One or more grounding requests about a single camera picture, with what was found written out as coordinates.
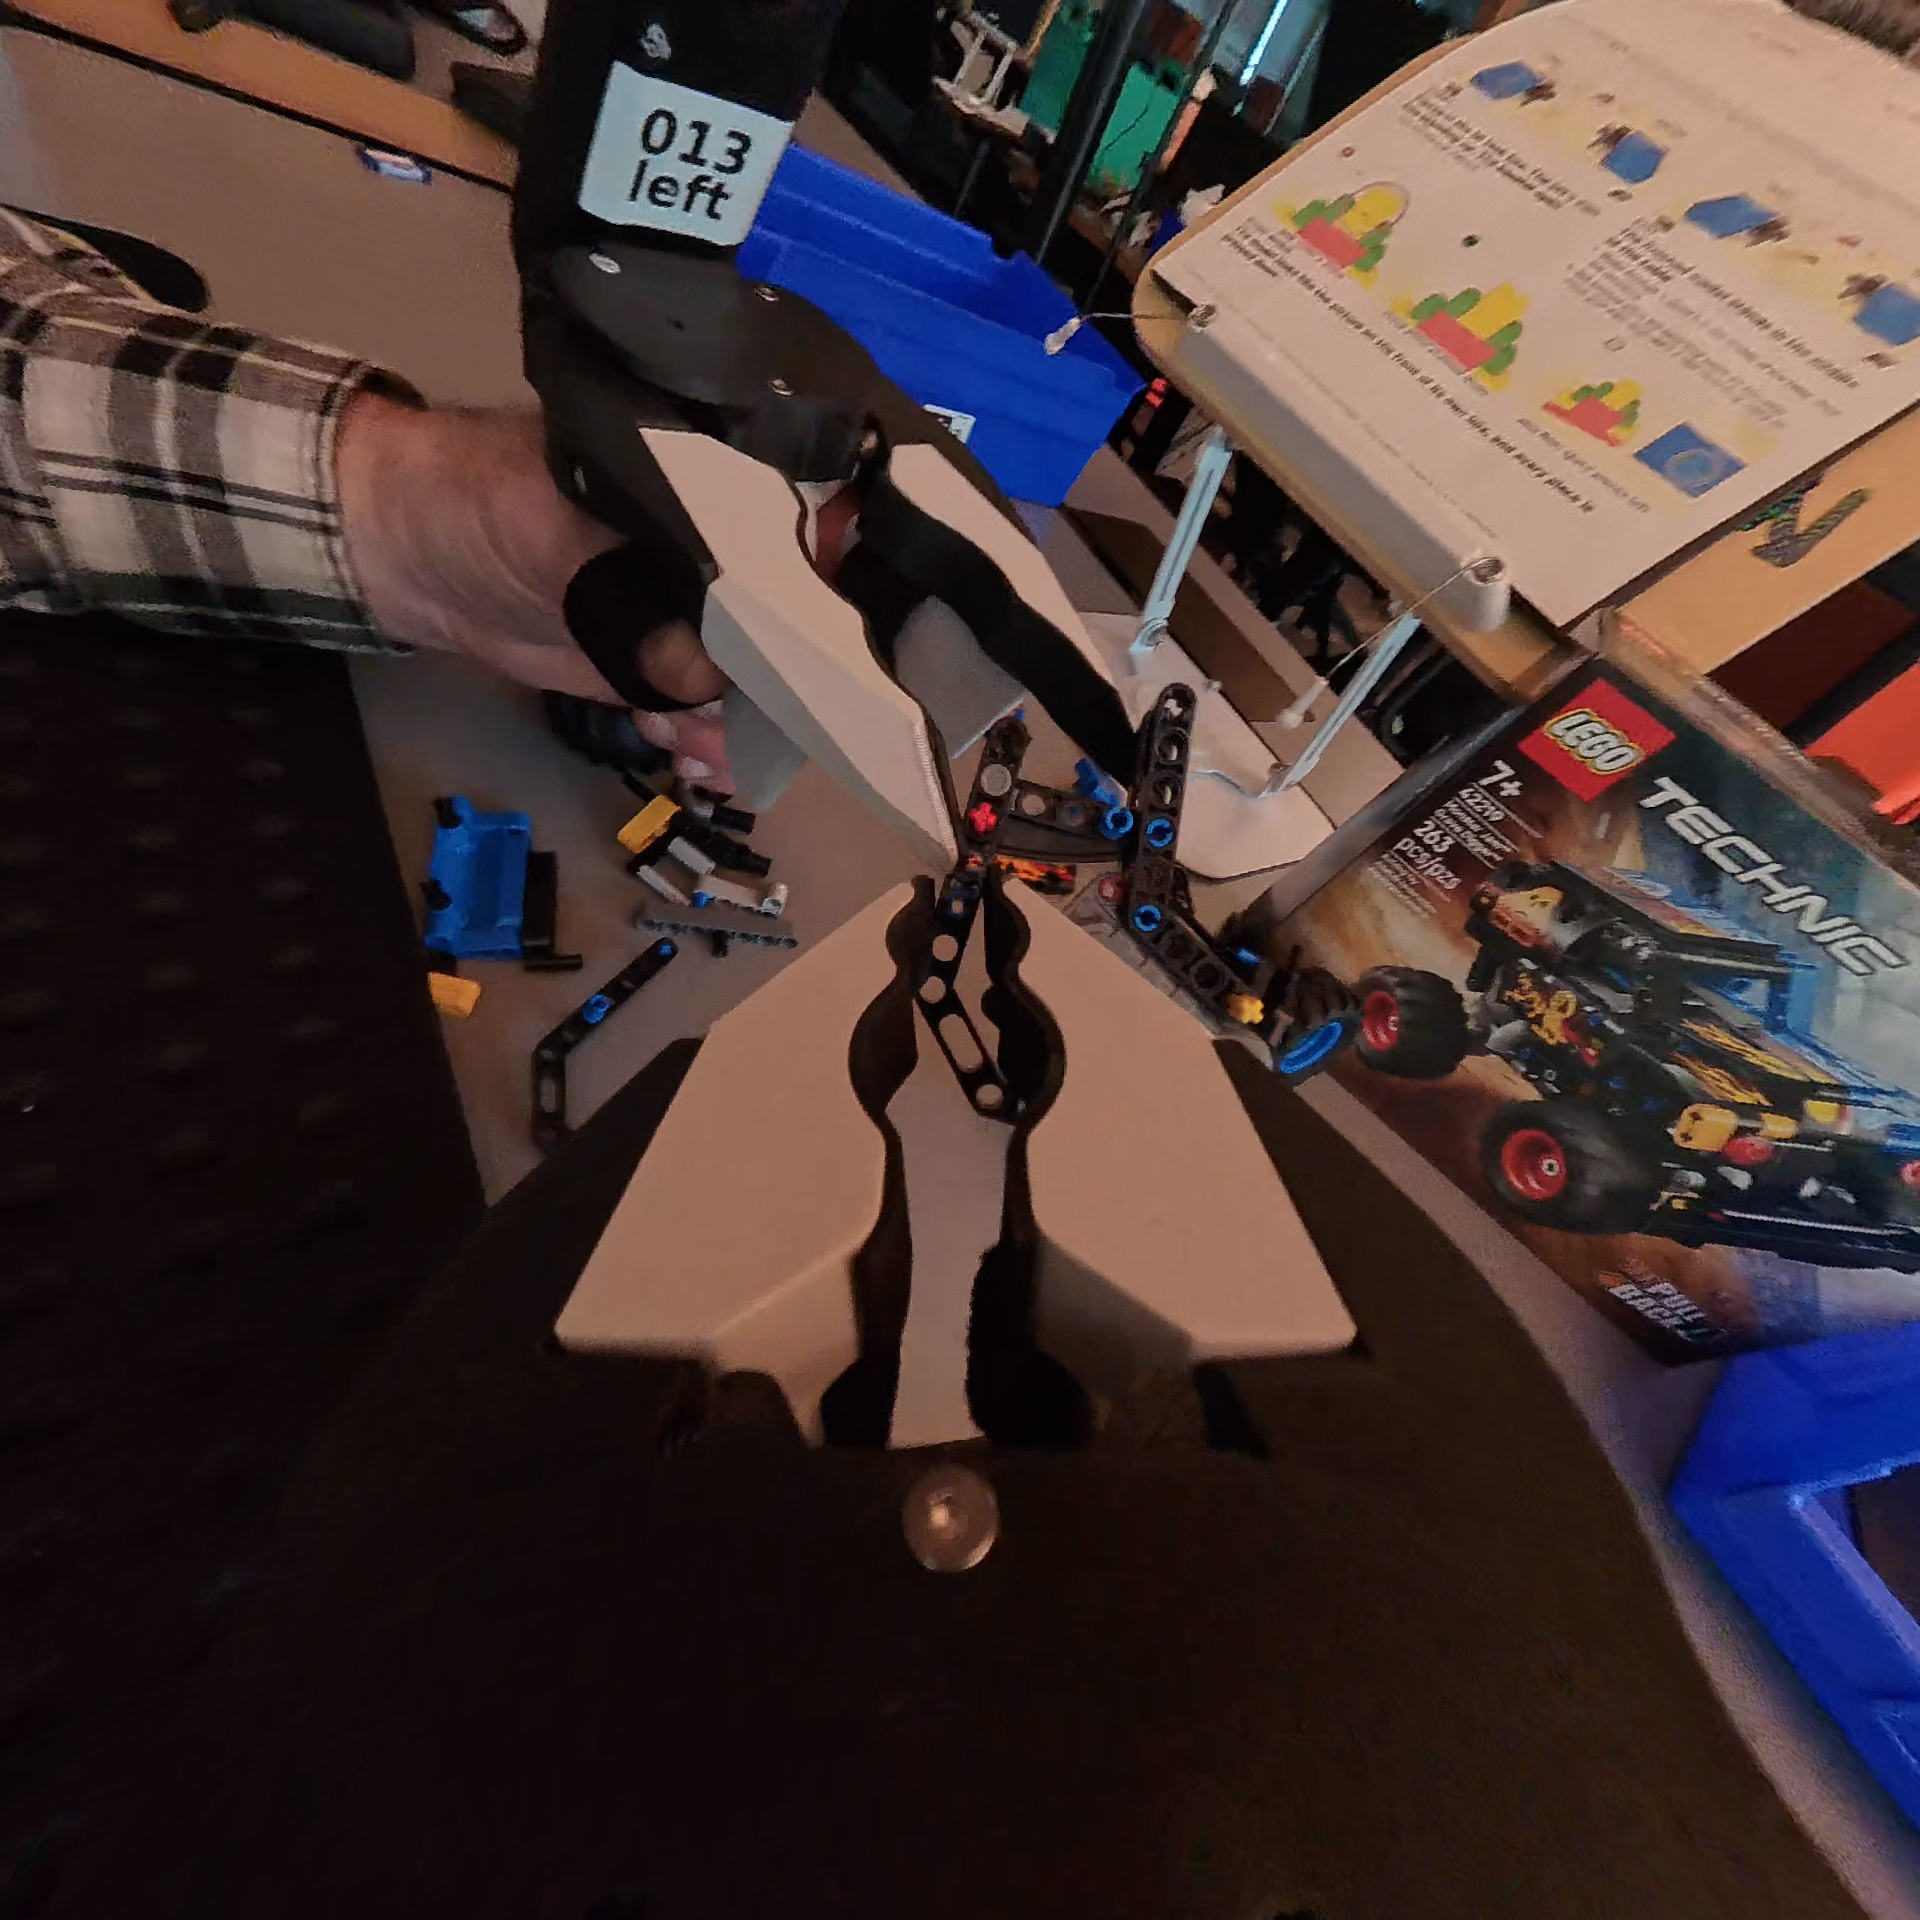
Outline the person's left forearm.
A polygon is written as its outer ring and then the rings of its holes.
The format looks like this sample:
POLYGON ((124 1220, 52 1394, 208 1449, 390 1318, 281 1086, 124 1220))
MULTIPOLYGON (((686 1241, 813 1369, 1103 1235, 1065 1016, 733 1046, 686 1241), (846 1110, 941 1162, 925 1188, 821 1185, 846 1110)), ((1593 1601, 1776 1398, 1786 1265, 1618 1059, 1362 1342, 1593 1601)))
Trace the person's left forearm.
POLYGON ((337 448, 384 368, 186 315, 74 230, 2 212, 2 605, 393 656, 337 448))

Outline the toy truck chassis with motor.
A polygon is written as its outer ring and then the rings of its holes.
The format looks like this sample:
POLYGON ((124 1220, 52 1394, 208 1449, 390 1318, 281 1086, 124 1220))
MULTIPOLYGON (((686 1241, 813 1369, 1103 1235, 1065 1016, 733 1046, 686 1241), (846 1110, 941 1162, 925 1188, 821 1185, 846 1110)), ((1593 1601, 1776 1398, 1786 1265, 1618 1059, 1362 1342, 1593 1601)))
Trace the toy truck chassis with motor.
POLYGON ((1008 880, 993 872, 997 856, 1110 868, 1105 884, 1119 950, 1158 971, 1215 1033, 1256 1045, 1272 1065, 1286 978, 1252 948, 1202 931, 1176 860, 1192 784, 1196 715, 1197 698, 1186 684, 1173 684, 1150 701, 1129 789, 1089 760, 1077 762, 1070 789, 1026 777, 1030 734, 1021 710, 1004 715, 982 737, 957 813, 957 860, 933 898, 930 948, 917 981, 927 1033, 974 1113, 1013 1122, 1029 1105, 1010 1067, 1010 1018, 990 1009, 999 1042, 988 1049, 956 986, 980 908, 993 898, 1015 904, 1005 896, 1008 880))

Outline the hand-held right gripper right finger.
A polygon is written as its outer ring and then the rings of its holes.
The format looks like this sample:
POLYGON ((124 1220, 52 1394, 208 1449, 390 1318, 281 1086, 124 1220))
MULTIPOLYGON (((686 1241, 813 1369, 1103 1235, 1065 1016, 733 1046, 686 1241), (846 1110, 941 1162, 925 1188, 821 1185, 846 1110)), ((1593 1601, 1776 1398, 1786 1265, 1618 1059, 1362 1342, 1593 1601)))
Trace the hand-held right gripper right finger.
POLYGON ((1020 1100, 967 1326, 999 1449, 1260 1449, 1232 1366, 1358 1336, 1246 1110, 1238 1046, 1053 905, 990 882, 988 1011, 1020 1100))

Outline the blue plastic bin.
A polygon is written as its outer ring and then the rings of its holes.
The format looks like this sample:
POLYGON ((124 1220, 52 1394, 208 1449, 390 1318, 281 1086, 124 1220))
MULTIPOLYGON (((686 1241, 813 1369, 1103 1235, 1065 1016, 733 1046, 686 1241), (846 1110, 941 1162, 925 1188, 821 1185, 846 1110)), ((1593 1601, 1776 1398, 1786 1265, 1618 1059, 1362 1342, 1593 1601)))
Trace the blue plastic bin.
POLYGON ((1017 501, 1061 507, 1143 387, 1029 257, 802 147, 735 262, 817 306, 1017 501))

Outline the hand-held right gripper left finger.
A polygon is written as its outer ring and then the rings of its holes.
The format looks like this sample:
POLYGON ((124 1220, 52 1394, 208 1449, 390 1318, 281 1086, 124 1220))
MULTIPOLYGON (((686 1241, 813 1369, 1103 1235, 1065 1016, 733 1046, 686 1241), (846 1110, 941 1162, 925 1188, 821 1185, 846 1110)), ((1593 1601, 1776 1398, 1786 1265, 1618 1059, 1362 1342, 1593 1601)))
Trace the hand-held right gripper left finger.
POLYGON ((806 1440, 892 1448, 913 1266, 892 1107, 930 908, 897 884, 711 1026, 560 1309, 566 1354, 757 1377, 806 1440))

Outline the black toy tyre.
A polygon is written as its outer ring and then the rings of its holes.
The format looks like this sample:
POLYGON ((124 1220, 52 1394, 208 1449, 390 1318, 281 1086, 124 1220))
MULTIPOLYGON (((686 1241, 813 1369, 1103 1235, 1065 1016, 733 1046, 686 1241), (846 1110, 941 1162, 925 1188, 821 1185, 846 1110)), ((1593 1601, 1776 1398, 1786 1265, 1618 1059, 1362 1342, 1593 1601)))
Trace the black toy tyre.
POLYGON ((650 777, 669 771, 672 749, 642 737, 633 710, 589 701, 557 690, 542 693, 543 720, 553 737, 589 765, 616 774, 650 777))

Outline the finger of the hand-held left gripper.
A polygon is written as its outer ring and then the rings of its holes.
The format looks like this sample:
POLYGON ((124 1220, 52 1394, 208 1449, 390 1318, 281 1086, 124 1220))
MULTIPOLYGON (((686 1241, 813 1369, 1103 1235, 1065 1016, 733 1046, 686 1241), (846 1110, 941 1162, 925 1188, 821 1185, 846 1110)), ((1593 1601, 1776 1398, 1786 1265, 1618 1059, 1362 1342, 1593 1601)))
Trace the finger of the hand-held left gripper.
POLYGON ((802 494, 745 452, 644 425, 639 443, 704 542, 701 640, 730 688, 941 873, 957 860, 951 784, 921 705, 813 566, 802 494))
POLYGON ((1030 698, 1108 777, 1136 769, 1136 723, 1047 556, 1017 515, 927 441, 877 452, 856 476, 856 549, 943 609, 943 666, 906 686, 935 690, 941 729, 974 732, 1030 698))

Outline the black angled toy beam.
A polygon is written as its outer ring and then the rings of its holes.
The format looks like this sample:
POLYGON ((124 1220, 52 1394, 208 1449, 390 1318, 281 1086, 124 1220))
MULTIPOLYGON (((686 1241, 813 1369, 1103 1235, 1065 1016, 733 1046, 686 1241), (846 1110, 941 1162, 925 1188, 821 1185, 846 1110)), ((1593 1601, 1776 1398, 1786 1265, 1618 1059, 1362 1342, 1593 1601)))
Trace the black angled toy beam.
POLYGON ((672 968, 678 950, 681 944, 672 937, 653 939, 538 1037, 530 1060, 530 1140, 537 1155, 546 1156, 570 1139, 566 1092, 570 1056, 672 968))

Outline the yellow and black toy piece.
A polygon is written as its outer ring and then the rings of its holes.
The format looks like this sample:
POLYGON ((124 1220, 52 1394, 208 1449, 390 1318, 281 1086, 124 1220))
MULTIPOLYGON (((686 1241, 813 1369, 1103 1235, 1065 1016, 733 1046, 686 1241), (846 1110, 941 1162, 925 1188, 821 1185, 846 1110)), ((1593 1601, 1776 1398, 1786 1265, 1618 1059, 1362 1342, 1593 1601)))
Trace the yellow and black toy piece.
POLYGON ((674 796, 647 796, 615 842, 633 877, 678 868, 695 880, 765 880, 772 862, 746 843, 753 826, 750 811, 720 800, 695 800, 688 806, 674 796))

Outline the blue bin at right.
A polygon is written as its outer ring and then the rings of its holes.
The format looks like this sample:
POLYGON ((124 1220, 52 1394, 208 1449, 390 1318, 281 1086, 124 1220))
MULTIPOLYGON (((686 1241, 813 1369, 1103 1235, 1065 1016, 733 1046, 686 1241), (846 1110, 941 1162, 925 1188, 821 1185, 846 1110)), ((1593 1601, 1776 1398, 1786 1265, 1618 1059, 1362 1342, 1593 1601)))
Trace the blue bin at right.
POLYGON ((1726 1363, 1670 1510, 1908 1825, 1917 1822, 1917 1624, 1840 1500, 1917 1464, 1917 1326, 1726 1363))

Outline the black perforated surface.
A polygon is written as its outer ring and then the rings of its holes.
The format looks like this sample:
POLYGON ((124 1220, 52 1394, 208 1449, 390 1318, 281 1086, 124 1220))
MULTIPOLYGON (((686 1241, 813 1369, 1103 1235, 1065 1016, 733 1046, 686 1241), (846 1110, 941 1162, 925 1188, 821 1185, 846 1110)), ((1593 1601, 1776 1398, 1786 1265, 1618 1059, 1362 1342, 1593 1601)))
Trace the black perforated surface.
POLYGON ((4 1762, 198 1662, 481 1212, 348 666, 4 614, 4 1762))

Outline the wooden table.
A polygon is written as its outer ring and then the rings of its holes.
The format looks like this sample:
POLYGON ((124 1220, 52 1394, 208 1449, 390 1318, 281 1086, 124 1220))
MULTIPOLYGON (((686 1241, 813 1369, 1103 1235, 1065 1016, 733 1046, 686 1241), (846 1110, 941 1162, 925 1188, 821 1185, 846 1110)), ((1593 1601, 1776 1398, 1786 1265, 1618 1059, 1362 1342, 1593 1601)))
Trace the wooden table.
POLYGON ((190 265, 214 320, 521 406, 516 157, 442 91, 245 18, 4 5, 4 202, 190 265))

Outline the toy truck set box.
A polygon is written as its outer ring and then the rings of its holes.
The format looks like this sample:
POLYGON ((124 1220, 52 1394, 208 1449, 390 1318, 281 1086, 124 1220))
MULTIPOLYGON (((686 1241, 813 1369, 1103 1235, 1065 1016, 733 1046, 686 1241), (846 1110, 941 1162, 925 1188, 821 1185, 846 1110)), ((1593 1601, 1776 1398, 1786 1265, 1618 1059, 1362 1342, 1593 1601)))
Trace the toy truck set box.
POLYGON ((1246 915, 1326 1069, 1663 1360, 1914 1324, 1914 850, 1709 688, 1584 662, 1246 915))

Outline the blue toy body panel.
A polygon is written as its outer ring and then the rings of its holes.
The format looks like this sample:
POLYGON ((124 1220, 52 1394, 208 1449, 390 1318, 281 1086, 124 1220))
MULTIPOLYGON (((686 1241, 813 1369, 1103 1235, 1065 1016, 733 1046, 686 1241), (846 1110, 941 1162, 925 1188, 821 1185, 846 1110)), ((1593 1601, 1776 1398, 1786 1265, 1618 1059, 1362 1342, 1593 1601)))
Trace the blue toy body panel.
POLYGON ((580 971, 560 946, 560 865, 535 846, 521 809, 434 800, 434 843, 421 880, 426 964, 457 976, 463 962, 514 962, 532 974, 580 971))

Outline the short grey toy beam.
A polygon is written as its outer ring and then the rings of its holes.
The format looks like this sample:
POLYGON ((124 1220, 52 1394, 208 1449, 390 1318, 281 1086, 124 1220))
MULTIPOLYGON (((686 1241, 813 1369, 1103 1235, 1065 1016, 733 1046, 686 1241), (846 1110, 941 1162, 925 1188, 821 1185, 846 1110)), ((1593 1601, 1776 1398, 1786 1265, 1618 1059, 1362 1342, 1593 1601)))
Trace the short grey toy beam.
POLYGON ((650 905, 642 905, 628 915, 628 926, 650 939, 690 944, 712 956, 727 956, 733 948, 793 954, 802 946, 799 936, 782 918, 746 917, 717 908, 690 908, 684 915, 664 915, 650 905))

